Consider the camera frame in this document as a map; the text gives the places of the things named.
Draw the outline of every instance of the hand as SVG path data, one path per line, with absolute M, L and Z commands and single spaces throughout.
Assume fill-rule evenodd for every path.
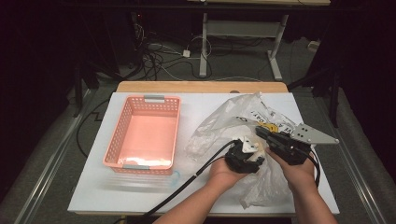
M 289 183 L 289 188 L 295 193 L 307 193 L 318 191 L 314 178 L 314 163 L 310 160 L 305 160 L 301 165 L 288 165 L 275 152 L 268 147 L 265 149 L 267 153 L 279 163 L 283 170 L 283 175 Z
M 232 188 L 236 182 L 245 176 L 247 176 L 247 174 L 238 174 L 231 171 L 224 158 L 221 158 L 212 163 L 209 172 L 209 180 L 206 182 L 206 185 L 223 193 L 227 189 Z

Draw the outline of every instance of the person's right hand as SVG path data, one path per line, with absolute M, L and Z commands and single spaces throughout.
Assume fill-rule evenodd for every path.
M 301 165 L 288 165 L 275 152 L 268 147 L 265 149 L 267 153 L 279 163 L 283 170 L 283 174 L 288 180 L 289 188 L 293 193 L 305 194 L 309 192 L 318 192 L 314 178 L 314 163 L 305 160 Z

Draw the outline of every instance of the gray carpet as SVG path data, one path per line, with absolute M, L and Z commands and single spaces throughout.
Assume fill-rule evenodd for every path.
M 314 57 L 314 53 L 306 49 L 307 43 L 307 40 L 304 39 L 291 44 L 282 43 L 277 60 L 285 83 L 291 83 L 304 76 Z M 169 46 L 177 51 L 183 50 L 182 47 L 171 43 L 169 43 Z M 250 81 L 251 79 L 248 78 L 255 78 L 263 81 L 274 81 L 264 54 L 270 47 L 271 41 L 264 40 L 257 47 L 238 49 L 227 56 L 213 55 L 209 58 L 212 67 L 210 80 L 227 78 L 223 80 Z M 166 60 L 175 58 L 174 55 L 163 55 L 163 57 L 166 57 Z M 194 73 L 198 74 L 198 62 L 191 60 L 189 62 L 193 64 Z M 124 73 L 128 71 L 125 67 L 122 70 Z M 187 63 L 169 67 L 167 72 L 161 71 L 158 74 L 158 80 L 175 80 L 175 77 L 185 80 L 197 80 L 191 75 L 191 66 Z M 100 88 L 91 94 L 91 100 L 85 102 L 85 111 L 91 111 L 102 103 L 115 90 L 116 86 L 117 83 L 102 79 Z M 317 147 L 321 165 L 326 172 L 340 209 L 341 214 L 336 216 L 339 223 L 385 223 L 382 219 L 375 220 L 377 217 L 384 218 L 388 223 L 394 222 L 396 220 L 396 207 L 394 205 L 396 188 L 394 182 L 372 150 L 361 130 L 361 126 L 353 116 L 353 112 L 350 111 L 347 98 L 343 92 L 340 92 L 339 97 L 338 129 L 334 129 L 327 118 L 327 99 L 314 98 L 309 88 L 300 88 L 293 91 L 293 93 L 305 123 L 325 133 L 337 134 L 343 141 L 341 146 Z M 50 157 L 56 151 L 59 142 L 64 138 L 68 128 L 75 120 L 73 118 L 75 112 L 73 101 L 73 92 L 71 92 L 71 105 L 53 123 L 47 134 L 43 136 L 14 186 L 2 201 L 0 205 L 0 223 L 14 223 L 20 214 Z M 101 118 L 106 112 L 106 104 L 100 106 L 96 111 L 100 112 L 99 118 Z M 81 147 L 86 153 L 89 153 L 100 124 L 100 121 L 95 121 L 95 115 L 89 115 L 81 127 L 79 139 L 81 139 Z M 355 180 L 356 172 L 354 173 L 354 169 L 350 168 L 351 160 L 346 159 L 346 152 L 350 154 L 349 156 L 356 163 L 358 175 L 362 178 L 362 181 Z M 119 218 L 113 216 L 80 216 L 67 212 L 67 206 L 70 203 L 84 163 L 85 158 L 78 150 L 76 137 L 73 136 L 66 147 L 63 160 L 56 170 L 56 175 L 51 179 L 45 197 L 42 202 L 38 202 L 39 206 L 34 216 L 30 219 L 31 223 L 110 224 Z M 368 189 L 360 189 L 361 184 L 365 184 Z M 361 196 L 362 192 L 370 193 L 375 203 L 370 200 L 366 202 Z M 375 214 L 372 214 L 373 205 L 375 209 L 379 209 L 380 214 L 375 209 Z M 228 223 L 242 222 L 245 222 L 245 220 L 234 219 L 233 222 Z

